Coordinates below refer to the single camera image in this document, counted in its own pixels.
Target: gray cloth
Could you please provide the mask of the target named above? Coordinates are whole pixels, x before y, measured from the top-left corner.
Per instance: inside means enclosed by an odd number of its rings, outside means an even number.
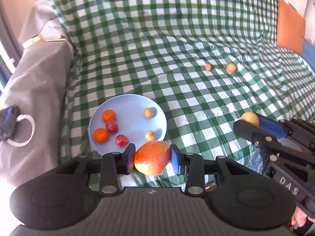
[[[280,139],[278,139],[278,142],[281,143],[283,146],[290,147],[290,148],[297,150],[299,152],[301,151],[301,148],[296,143],[290,141],[289,139],[280,138]],[[251,157],[247,167],[253,171],[256,171],[259,174],[262,173],[264,166],[262,164],[262,157],[260,155],[260,149],[257,148],[252,153],[252,157]]]
[[[59,160],[60,115],[72,53],[67,42],[30,46],[1,95],[2,108],[18,104],[35,121],[35,133],[24,147],[0,143],[0,177],[17,187],[56,167]],[[16,142],[31,133],[28,121],[17,124]]]
[[[56,14],[48,4],[48,0],[37,0],[34,6],[32,6],[30,15],[22,27],[19,42],[23,44],[39,34],[45,24],[54,18],[56,18]]]

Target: orange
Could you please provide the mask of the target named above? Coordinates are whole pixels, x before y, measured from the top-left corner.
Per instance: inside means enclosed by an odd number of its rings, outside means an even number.
[[[109,139],[109,134],[105,129],[97,129],[94,131],[93,137],[97,143],[103,144]]]
[[[116,120],[116,114],[113,110],[106,110],[102,114],[102,120],[107,122],[109,120]]]
[[[164,141],[151,141],[141,146],[134,156],[136,169],[147,175],[161,175],[171,158],[171,151]]]

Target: gingham cloth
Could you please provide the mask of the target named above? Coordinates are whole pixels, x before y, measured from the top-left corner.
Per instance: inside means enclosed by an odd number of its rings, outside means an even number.
[[[315,75],[296,53],[276,45],[278,0],[49,0],[76,51],[62,130],[63,160],[90,150],[87,127],[116,95],[156,101],[168,144],[205,159],[225,155],[247,165],[254,147],[233,123],[245,111],[308,121]],[[213,65],[205,71],[204,65]],[[234,63],[235,74],[226,71]],[[168,164],[161,176],[136,171],[123,186],[183,186]]]

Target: plate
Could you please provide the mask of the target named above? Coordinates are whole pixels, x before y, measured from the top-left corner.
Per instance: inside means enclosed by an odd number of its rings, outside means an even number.
[[[144,117],[143,112],[146,108],[154,110],[153,118]],[[106,127],[102,113],[109,109],[116,113],[118,132],[110,135],[106,143],[99,144],[93,139],[93,133],[98,128]],[[126,135],[129,143],[134,143],[138,150],[146,143],[145,133],[154,131],[156,140],[163,140],[166,128],[165,114],[157,103],[141,95],[125,94],[108,99],[97,108],[89,122],[88,134],[92,148],[100,155],[104,155],[111,152],[122,153],[125,150],[126,147],[119,147],[116,144],[116,137],[120,134]]]

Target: human hand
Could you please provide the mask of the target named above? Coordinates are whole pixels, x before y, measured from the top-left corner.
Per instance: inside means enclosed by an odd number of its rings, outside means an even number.
[[[301,210],[299,207],[296,207],[295,212],[293,213],[292,220],[291,220],[291,225],[295,226],[296,224],[299,227],[302,227],[306,223],[306,219],[310,220],[311,222],[315,223],[314,218],[308,217],[303,210]]]

